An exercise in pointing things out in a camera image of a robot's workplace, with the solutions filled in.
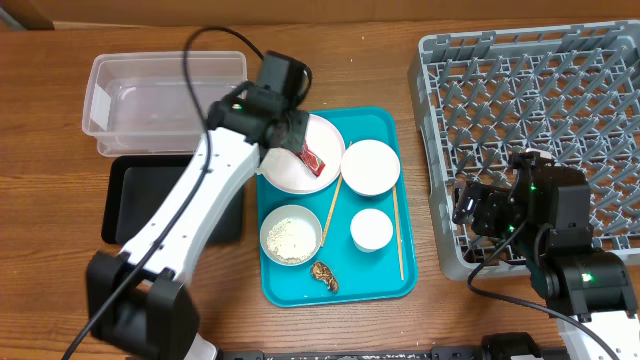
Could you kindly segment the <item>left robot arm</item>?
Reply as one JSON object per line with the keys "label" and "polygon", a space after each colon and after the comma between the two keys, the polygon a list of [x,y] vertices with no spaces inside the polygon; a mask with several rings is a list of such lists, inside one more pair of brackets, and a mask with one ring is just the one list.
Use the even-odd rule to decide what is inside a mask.
{"label": "left robot arm", "polygon": [[199,333],[189,295],[196,264],[234,196],[272,148],[299,152],[309,114],[300,109],[310,68],[269,51],[245,81],[204,112],[204,133],[179,180],[120,253],[97,252],[86,270],[86,335],[142,359],[219,359]]}

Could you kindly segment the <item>grey bowl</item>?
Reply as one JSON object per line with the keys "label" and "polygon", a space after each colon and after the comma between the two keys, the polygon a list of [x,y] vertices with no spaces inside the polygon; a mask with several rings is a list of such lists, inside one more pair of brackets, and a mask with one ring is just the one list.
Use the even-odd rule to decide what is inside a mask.
{"label": "grey bowl", "polygon": [[[304,221],[307,221],[308,223],[310,223],[313,228],[316,231],[316,249],[315,252],[313,253],[313,255],[306,259],[305,261],[301,262],[301,263],[294,263],[294,264],[286,264],[283,263],[281,261],[278,261],[268,250],[267,250],[267,246],[266,246],[266,240],[267,240],[267,233],[268,231],[280,220],[285,219],[285,218],[299,218],[302,219]],[[323,229],[322,226],[319,222],[319,220],[317,219],[317,217],[314,215],[313,212],[311,212],[309,209],[299,206],[299,205],[284,205],[281,207],[278,207],[277,209],[273,210],[271,213],[269,213],[267,215],[267,217],[264,219],[264,221],[262,222],[261,228],[260,228],[260,245],[262,248],[262,251],[264,252],[264,254],[273,262],[279,264],[279,265],[283,265],[283,266],[297,266],[297,265],[302,265],[304,263],[306,263],[307,261],[309,261],[310,259],[312,259],[316,253],[318,252],[319,248],[320,248],[320,244],[321,244],[321,238],[322,238],[322,233],[323,233]]]}

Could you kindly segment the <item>red foil wrapper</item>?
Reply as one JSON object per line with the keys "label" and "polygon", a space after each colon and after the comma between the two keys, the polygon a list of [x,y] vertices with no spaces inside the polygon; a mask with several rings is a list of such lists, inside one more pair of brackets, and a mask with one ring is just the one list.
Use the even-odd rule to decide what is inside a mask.
{"label": "red foil wrapper", "polygon": [[319,177],[322,174],[325,163],[309,148],[307,143],[303,144],[301,151],[296,153],[296,157],[315,177]]}

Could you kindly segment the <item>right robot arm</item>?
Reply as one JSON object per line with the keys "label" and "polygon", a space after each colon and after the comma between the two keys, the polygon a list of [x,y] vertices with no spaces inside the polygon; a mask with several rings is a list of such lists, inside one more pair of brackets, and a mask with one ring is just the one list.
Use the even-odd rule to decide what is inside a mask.
{"label": "right robot arm", "polygon": [[544,151],[514,153],[510,188],[466,181],[454,190],[452,221],[495,247],[468,275],[475,277],[507,248],[524,258],[544,304],[482,290],[483,297],[534,309],[555,319],[572,359],[636,359],[639,305],[623,260],[594,248],[591,189],[585,175]]}

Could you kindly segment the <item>brown food scrap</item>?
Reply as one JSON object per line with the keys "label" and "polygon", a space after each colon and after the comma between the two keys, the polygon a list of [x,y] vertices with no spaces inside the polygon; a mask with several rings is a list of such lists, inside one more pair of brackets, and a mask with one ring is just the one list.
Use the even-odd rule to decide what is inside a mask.
{"label": "brown food scrap", "polygon": [[339,284],[327,265],[316,261],[311,267],[311,276],[318,281],[322,281],[329,291],[337,293]]}

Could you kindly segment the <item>white rice pile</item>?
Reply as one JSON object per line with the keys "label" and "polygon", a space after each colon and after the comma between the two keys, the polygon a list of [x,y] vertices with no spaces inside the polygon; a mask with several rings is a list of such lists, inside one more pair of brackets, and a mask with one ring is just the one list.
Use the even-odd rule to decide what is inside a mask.
{"label": "white rice pile", "polygon": [[307,221],[285,218],[268,231],[266,246],[278,261],[301,263],[315,252],[316,231]]}

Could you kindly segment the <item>white cup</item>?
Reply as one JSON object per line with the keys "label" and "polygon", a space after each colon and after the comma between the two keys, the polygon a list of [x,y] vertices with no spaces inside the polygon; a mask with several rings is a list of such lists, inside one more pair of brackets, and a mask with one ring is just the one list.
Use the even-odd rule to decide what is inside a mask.
{"label": "white cup", "polygon": [[355,246],[360,251],[375,252],[391,241],[393,224],[383,211],[367,208],[359,211],[352,218],[350,233]]}

